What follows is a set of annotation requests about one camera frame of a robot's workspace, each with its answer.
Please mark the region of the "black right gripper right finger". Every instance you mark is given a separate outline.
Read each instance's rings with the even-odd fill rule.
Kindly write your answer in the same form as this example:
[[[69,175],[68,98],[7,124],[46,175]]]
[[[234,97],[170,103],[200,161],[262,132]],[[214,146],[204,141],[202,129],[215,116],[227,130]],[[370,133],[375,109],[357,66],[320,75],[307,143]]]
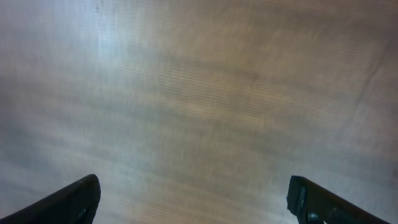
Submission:
[[[387,224],[316,183],[293,175],[287,193],[287,209],[299,224]]]

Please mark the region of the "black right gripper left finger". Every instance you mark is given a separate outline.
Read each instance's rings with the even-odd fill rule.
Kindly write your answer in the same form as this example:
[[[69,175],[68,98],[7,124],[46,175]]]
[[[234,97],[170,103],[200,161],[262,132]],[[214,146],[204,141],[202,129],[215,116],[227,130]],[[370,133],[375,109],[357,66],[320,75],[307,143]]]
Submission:
[[[38,202],[1,219],[1,224],[92,224],[101,198],[90,174]]]

